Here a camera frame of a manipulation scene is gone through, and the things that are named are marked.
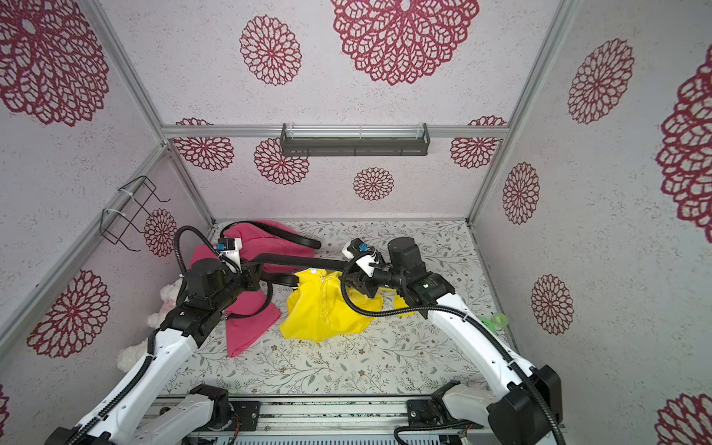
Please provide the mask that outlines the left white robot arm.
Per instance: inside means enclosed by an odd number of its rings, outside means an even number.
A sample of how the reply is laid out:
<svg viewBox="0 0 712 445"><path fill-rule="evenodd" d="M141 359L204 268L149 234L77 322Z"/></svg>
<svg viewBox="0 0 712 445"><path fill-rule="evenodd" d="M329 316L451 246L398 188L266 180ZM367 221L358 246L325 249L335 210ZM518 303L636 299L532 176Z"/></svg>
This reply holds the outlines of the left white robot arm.
<svg viewBox="0 0 712 445"><path fill-rule="evenodd" d="M245 291L260 286L257 264L234 272L230 263L197 261L184 275L177 306L148 338L146 353L122 381L73 428L56 428L48 444L176 444L193 431L230 426L226 390L199 385L149 424L141 422L176 371L198 350Z"/></svg>

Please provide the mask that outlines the yellow trousers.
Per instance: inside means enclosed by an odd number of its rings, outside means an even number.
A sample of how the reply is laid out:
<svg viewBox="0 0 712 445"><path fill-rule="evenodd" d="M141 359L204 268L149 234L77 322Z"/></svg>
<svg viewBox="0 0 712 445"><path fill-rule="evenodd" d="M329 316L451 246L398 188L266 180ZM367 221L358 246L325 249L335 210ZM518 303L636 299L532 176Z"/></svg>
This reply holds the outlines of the yellow trousers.
<svg viewBox="0 0 712 445"><path fill-rule="evenodd" d="M322 342L361 334L374 322L352 311L340 290L341 273L307 269L296 273L299 285L287 298L287 318L280 326L285 339Z"/></svg>

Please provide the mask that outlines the pink trousers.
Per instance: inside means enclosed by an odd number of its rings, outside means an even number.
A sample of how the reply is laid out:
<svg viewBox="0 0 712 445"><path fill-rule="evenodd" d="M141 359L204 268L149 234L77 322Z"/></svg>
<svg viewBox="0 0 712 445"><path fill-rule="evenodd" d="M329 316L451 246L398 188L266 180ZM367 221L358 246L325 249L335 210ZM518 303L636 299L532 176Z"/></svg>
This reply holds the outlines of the pink trousers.
<svg viewBox="0 0 712 445"><path fill-rule="evenodd" d="M280 319L274 285L297 285L291 259L311 259L322 243L271 221L232 222L217 242L200 240L190 263L177 258L181 330L201 347L224 320L227 355L237 357Z"/></svg>

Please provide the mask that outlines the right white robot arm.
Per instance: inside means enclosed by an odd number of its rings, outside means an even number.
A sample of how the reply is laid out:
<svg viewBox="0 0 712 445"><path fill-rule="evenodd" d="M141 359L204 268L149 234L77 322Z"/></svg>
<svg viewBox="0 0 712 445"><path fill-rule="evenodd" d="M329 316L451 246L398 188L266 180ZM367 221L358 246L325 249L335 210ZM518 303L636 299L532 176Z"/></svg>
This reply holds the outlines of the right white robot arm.
<svg viewBox="0 0 712 445"><path fill-rule="evenodd" d="M488 390L458 383L437 396L445 428L480 426L502 444L563 444L561 379L548 366L536 367L506 346L470 311L454 286L430 272L411 237L389 241L389 255L356 238L343 250L349 262L341 283L374 296L378 289L394 290L405 308L364 311L378 318L419 313L445 333L485 378Z"/></svg>

